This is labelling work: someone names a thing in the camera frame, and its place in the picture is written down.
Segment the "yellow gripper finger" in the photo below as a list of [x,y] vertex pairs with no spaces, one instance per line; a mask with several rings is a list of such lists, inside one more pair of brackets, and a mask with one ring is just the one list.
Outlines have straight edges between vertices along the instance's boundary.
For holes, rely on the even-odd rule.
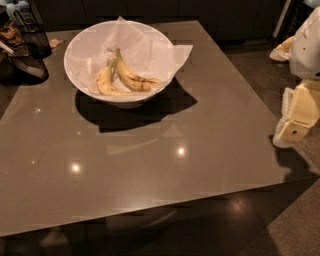
[[320,82],[303,80],[295,89],[286,88],[281,112],[277,139],[300,142],[320,119]]

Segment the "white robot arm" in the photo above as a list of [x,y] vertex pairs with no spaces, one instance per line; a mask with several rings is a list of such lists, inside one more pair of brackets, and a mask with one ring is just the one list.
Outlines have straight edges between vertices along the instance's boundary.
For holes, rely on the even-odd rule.
[[286,89],[283,117],[275,137],[299,143],[320,117],[320,7],[316,7],[297,30],[290,49],[290,72],[301,78],[294,89]]

